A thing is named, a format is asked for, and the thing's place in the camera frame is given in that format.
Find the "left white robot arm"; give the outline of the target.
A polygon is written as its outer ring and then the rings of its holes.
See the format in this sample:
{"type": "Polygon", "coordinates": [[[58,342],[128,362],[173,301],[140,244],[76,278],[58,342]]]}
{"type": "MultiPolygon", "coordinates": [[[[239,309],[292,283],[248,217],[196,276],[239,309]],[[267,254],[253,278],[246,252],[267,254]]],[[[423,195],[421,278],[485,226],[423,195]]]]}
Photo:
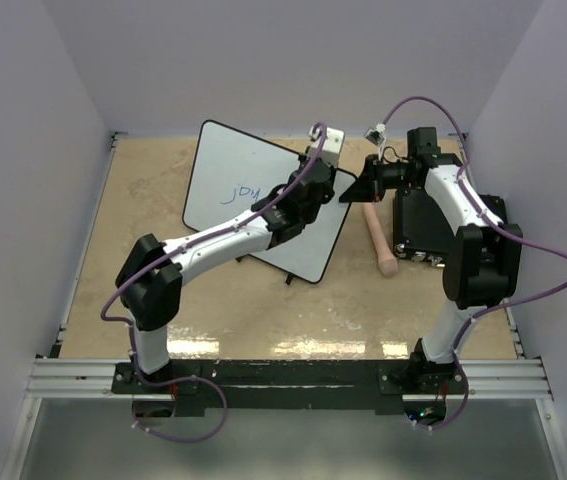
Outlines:
{"type": "Polygon", "coordinates": [[[278,247],[314,223],[333,198],[336,168],[320,158],[300,158],[288,182],[235,218],[189,237],[160,242],[148,234],[134,244],[115,280],[115,297],[130,317],[137,365],[134,378],[148,392],[170,380],[167,326],[190,281],[226,262],[278,247]]]}

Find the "white whiteboard black frame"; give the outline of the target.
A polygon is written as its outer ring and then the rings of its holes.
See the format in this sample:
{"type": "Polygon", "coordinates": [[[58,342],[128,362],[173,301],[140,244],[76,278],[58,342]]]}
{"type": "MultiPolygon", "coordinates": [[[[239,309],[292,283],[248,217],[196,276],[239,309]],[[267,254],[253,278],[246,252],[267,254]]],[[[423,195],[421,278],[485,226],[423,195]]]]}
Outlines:
{"type": "MultiPolygon", "coordinates": [[[[285,183],[299,167],[302,147],[291,149],[229,125],[207,120],[199,131],[182,213],[183,224],[201,231],[228,221],[285,183]]],[[[350,205],[339,197],[355,180],[341,168],[334,197],[291,241],[254,258],[312,284],[327,270],[350,205]]]]}

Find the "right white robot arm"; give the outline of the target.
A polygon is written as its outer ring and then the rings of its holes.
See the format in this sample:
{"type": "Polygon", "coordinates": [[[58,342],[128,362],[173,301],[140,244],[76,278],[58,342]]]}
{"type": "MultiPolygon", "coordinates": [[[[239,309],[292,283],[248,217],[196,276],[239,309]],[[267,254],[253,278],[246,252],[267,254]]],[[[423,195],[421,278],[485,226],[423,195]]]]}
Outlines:
{"type": "Polygon", "coordinates": [[[522,231],[502,224],[480,196],[466,186],[462,163],[438,145],[433,127],[407,133],[407,157],[386,163],[369,155],[356,181],[340,196],[342,203],[374,202],[388,190],[424,191],[440,208],[454,240],[445,260],[442,285],[447,301],[434,327],[421,338],[404,367],[383,373],[395,392],[435,392],[447,380],[461,381],[459,354],[480,316],[510,297],[518,280],[522,231]]]}

